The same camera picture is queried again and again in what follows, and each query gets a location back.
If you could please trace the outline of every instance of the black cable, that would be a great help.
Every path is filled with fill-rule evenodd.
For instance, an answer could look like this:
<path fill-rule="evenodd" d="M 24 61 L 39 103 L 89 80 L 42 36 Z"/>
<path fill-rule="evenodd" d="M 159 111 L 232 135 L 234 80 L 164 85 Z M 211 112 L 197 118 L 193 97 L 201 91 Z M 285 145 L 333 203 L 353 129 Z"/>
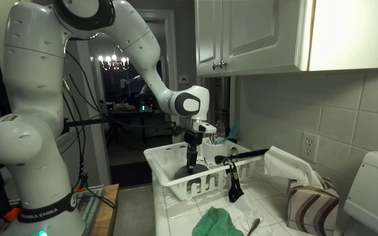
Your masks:
<path fill-rule="evenodd" d="M 91 192 L 93 196 L 98 198 L 101 202 L 104 202 L 105 204 L 108 204 L 112 208 L 115 208 L 115 204 L 109 200 L 108 198 L 102 196 L 102 195 L 97 195 L 94 191 L 92 191 L 88 186 L 88 175 L 85 173 L 84 178 L 83 178 L 84 186 L 87 188 L 88 192 Z"/>
<path fill-rule="evenodd" d="M 79 105 L 76 103 L 75 98 L 71 95 L 72 103 L 79 114 L 80 120 L 83 120 L 83 115 L 81 111 L 79 108 Z M 84 152 L 85 152 L 85 146 L 87 146 L 87 135 L 85 135 L 85 127 L 83 126 L 83 149 L 81 149 L 81 154 L 80 154 L 80 173 L 79 175 L 83 177 L 84 175 Z"/>
<path fill-rule="evenodd" d="M 97 112 L 101 114 L 102 111 L 97 107 L 97 103 L 89 102 L 89 101 L 85 98 L 85 95 L 81 93 L 81 90 L 77 87 L 77 85 L 75 84 L 71 73 L 68 73 L 68 77 L 70 77 L 70 80 L 71 80 L 71 82 L 72 82 L 72 86 L 73 86 L 75 90 L 79 93 L 79 95 L 85 101 L 85 103 L 88 103 L 93 110 L 96 110 Z"/>
<path fill-rule="evenodd" d="M 64 99 L 64 102 L 66 102 L 66 105 L 67 105 L 67 108 L 68 108 L 68 111 L 70 111 L 71 119 L 75 122 L 75 115 L 73 115 L 73 112 L 72 112 L 72 108 L 71 108 L 71 106 L 70 106 L 70 102 L 67 101 L 67 98 L 66 98 L 64 94 L 62 94 L 62 97 L 63 97 L 63 99 Z M 80 131 L 79 131 L 79 127 L 77 127 L 77 126 L 75 126 L 75 131 L 76 131 L 76 137 L 77 137 L 77 141 L 79 141 L 79 160 L 80 160 L 79 177 L 77 177 L 77 182 L 79 182 L 80 178 L 81 178 L 81 175 L 83 175 L 83 171 L 84 171 L 84 170 L 83 170 L 83 164 L 81 164 L 81 162 L 84 161 L 84 157 L 83 157 L 84 153 L 83 153 Z"/>
<path fill-rule="evenodd" d="M 67 53 L 68 53 L 68 56 L 72 57 L 72 60 L 76 63 L 76 65 L 80 67 L 81 73 L 84 74 L 84 80 L 85 80 L 87 87 L 88 87 L 88 90 L 89 90 L 89 95 L 92 97 L 94 105 L 97 105 L 97 102 L 96 102 L 96 99 L 94 99 L 94 95 L 93 95 L 93 91 L 92 91 L 92 89 L 91 89 L 91 86 L 89 86 L 89 81 L 88 81 L 88 77 L 87 77 L 87 73 L 85 73 L 83 65 L 80 64 L 80 61 L 79 61 L 68 49 L 67 49 Z"/>
<path fill-rule="evenodd" d="M 60 154 L 66 153 L 66 152 L 75 144 L 76 140 L 77 140 L 77 136 L 75 136 L 73 140 L 72 140 L 63 150 L 60 150 Z"/>

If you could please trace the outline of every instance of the tile wall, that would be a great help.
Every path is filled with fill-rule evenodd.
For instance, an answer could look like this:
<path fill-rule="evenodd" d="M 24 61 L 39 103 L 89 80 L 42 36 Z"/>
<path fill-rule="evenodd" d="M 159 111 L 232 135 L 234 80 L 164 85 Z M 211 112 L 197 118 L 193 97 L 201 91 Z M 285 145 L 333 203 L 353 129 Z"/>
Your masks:
<path fill-rule="evenodd" d="M 302 133 L 319 135 L 312 166 L 344 198 L 367 150 L 378 150 L 378 70 L 238 78 L 240 143 L 301 156 Z"/>

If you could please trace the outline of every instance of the green towel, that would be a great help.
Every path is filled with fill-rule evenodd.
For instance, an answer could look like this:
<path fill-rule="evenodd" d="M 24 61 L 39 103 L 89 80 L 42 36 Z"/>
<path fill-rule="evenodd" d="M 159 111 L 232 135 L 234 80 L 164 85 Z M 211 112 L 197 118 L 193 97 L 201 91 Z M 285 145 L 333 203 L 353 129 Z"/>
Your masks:
<path fill-rule="evenodd" d="M 223 208 L 211 207 L 193 228 L 192 236 L 243 236 Z"/>

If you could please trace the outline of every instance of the white dish rack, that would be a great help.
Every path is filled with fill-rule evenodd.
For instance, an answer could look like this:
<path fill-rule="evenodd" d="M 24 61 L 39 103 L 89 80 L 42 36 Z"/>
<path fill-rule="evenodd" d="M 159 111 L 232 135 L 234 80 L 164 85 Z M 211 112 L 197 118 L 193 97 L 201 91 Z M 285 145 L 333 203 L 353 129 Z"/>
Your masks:
<path fill-rule="evenodd" d="M 157 177 L 159 182 L 164 187 L 169 187 L 180 200 L 188 200 L 197 195 L 223 188 L 227 183 L 228 165 L 217 165 L 214 162 L 214 156 L 224 154 L 228 156 L 232 149 L 236 149 L 239 153 L 248 152 L 249 149 L 238 145 L 232 141 L 224 141 L 222 144 L 213 145 L 209 139 L 203 139 L 198 149 L 198 164 L 203 164 L 209 170 L 201 171 L 197 174 L 186 175 L 182 178 L 175 179 L 175 173 L 186 165 L 186 143 L 176 143 L 171 145 L 163 145 L 157 148 L 151 148 L 144 150 L 144 156 Z M 262 156 L 255 156 L 249 158 L 243 158 L 236 162 L 239 179 L 248 179 L 257 166 L 257 161 Z"/>

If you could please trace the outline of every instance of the doorway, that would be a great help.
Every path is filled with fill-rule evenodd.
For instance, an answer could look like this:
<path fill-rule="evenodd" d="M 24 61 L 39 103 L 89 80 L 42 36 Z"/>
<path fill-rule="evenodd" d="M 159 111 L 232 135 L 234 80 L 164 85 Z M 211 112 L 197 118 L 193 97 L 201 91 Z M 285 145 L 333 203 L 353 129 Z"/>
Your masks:
<path fill-rule="evenodd" d="M 139 10 L 160 44 L 157 72 L 165 85 L 177 89 L 175 21 L 172 10 Z M 139 77 L 133 64 L 126 68 L 110 69 L 100 63 L 98 56 L 112 56 L 127 61 L 126 55 L 115 47 L 108 36 L 92 40 L 91 53 L 96 60 L 94 70 L 100 80 L 98 97 L 102 106 L 113 116 L 105 126 L 106 149 L 110 165 L 112 182 L 121 187 L 138 186 L 151 182 L 151 167 L 143 150 L 152 146 L 167 145 L 173 140 L 172 123 L 178 126 L 178 119 L 164 114 L 156 105 L 150 90 L 143 93 L 144 81 Z"/>

